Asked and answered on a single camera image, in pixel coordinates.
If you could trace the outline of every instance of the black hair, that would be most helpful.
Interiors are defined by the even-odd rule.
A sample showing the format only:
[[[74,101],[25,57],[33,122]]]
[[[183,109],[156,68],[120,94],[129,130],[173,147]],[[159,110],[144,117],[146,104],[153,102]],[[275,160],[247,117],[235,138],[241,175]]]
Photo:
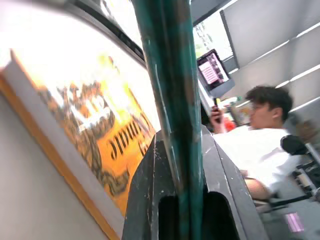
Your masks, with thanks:
[[[274,86],[256,86],[247,92],[245,99],[255,104],[269,104],[270,109],[282,109],[282,121],[288,118],[289,111],[293,106],[293,100],[289,92],[284,88]]]

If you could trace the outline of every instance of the wall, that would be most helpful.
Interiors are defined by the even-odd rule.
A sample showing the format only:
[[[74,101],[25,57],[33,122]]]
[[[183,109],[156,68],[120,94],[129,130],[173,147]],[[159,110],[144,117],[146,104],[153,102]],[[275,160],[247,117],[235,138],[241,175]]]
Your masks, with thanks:
[[[105,240],[0,94],[0,239]]]

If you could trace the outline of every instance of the orange sign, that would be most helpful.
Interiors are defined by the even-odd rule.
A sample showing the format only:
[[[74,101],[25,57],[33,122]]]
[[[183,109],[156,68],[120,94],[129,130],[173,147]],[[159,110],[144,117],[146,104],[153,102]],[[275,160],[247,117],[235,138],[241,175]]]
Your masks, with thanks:
[[[17,58],[24,65],[26,59],[19,58],[19,54]],[[24,69],[70,141],[125,215],[132,177],[155,130],[113,57],[101,54],[93,65],[85,77],[69,82],[47,81],[34,69]]]

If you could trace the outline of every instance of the metal pole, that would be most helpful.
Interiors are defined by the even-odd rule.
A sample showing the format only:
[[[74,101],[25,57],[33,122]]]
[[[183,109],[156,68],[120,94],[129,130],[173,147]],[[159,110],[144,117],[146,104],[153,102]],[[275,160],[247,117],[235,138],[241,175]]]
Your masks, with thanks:
[[[189,1],[132,2],[178,196],[180,239],[199,240],[204,174]]]

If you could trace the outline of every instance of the hand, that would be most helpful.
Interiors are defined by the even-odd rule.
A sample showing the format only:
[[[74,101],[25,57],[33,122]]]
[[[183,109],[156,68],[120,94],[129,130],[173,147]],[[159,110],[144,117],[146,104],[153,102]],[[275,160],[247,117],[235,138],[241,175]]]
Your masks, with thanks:
[[[226,133],[224,112],[217,106],[212,107],[210,122],[213,126],[213,131],[216,134]]]

